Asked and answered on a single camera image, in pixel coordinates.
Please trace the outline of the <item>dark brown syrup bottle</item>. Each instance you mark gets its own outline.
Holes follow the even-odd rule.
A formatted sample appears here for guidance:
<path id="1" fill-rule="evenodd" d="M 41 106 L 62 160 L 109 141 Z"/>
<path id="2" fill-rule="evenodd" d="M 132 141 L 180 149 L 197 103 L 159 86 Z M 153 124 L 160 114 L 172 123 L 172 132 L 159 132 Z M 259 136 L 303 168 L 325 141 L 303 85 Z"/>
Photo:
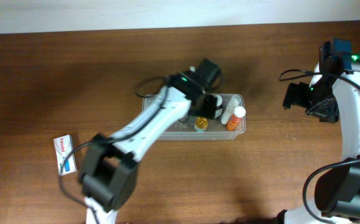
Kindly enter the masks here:
<path id="1" fill-rule="evenodd" d="M 216 119 L 220 117 L 223 112 L 223 99 L 221 95 L 214 95 L 214 98 L 216 99 L 216 110 L 214 119 Z"/>

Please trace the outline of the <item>gold-lid small balm jar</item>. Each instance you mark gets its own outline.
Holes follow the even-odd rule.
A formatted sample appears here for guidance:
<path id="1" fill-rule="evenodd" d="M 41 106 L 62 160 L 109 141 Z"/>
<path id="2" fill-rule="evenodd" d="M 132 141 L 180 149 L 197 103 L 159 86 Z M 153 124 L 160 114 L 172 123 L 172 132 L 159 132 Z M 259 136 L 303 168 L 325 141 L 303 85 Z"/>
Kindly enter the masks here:
<path id="1" fill-rule="evenodd" d="M 194 123 L 196 132 L 205 132 L 208 127 L 208 120 L 203 117 L 197 117 Z"/>

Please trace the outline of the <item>white clear-cap spray bottle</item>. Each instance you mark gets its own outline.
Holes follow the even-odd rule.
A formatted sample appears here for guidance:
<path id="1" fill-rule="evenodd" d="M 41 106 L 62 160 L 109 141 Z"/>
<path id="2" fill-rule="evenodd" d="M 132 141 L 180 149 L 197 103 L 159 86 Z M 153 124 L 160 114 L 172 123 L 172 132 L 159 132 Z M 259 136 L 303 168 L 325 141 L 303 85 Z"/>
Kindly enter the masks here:
<path id="1" fill-rule="evenodd" d="M 241 104 L 241 97 L 238 95 L 233 95 L 228 101 L 225 110 L 221 115 L 221 123 L 227 124 L 234 113 L 234 109 Z"/>

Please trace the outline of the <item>orange tablet tube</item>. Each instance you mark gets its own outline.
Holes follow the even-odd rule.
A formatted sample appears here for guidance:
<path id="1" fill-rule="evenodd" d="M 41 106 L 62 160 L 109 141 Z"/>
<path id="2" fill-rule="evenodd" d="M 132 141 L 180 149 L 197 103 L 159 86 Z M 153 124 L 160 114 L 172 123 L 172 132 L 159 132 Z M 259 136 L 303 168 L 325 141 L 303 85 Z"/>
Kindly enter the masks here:
<path id="1" fill-rule="evenodd" d="M 242 106 L 237 106 L 234 109 L 233 115 L 231 116 L 229 122 L 226 125 L 228 131 L 234 131 L 238 126 L 239 122 L 246 115 L 246 109 Z"/>

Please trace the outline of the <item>white Panadol medicine box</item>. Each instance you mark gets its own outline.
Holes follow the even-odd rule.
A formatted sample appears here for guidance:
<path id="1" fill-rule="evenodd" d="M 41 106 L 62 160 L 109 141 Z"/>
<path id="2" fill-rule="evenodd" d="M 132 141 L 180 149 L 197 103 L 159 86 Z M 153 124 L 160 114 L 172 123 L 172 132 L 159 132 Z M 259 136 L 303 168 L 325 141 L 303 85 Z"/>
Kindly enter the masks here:
<path id="1" fill-rule="evenodd" d="M 55 138 L 53 144 L 57 156 L 58 174 L 67 175 L 76 172 L 75 156 L 69 157 L 65 162 L 65 159 L 73 150 L 72 137 L 68 134 Z"/>

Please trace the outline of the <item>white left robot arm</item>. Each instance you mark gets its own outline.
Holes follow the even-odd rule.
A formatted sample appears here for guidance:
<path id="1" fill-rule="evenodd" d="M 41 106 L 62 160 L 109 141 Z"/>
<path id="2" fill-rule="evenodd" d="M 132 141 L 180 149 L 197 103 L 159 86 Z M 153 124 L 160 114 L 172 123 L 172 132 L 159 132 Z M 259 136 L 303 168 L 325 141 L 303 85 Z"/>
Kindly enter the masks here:
<path id="1" fill-rule="evenodd" d="M 216 98 L 210 93 L 223 81 L 220 67 L 204 59 L 194 70 L 161 78 L 152 103 L 110 136 L 97 134 L 78 175 L 87 207 L 87 223 L 114 223 L 137 182 L 140 161 L 171 125 L 186 116 L 213 118 Z"/>

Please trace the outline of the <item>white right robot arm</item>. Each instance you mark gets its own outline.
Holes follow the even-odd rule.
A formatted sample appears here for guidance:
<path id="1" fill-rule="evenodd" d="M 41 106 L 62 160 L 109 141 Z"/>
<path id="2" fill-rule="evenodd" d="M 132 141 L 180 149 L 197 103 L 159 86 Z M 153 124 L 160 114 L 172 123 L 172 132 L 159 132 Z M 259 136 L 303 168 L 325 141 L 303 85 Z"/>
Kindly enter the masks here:
<path id="1" fill-rule="evenodd" d="M 348 40 L 320 47 L 310 83 L 291 77 L 282 106 L 299 106 L 321 122 L 341 124 L 341 161 L 323 166 L 306 179 L 301 207 L 283 210 L 276 223 L 360 223 L 360 54 Z"/>

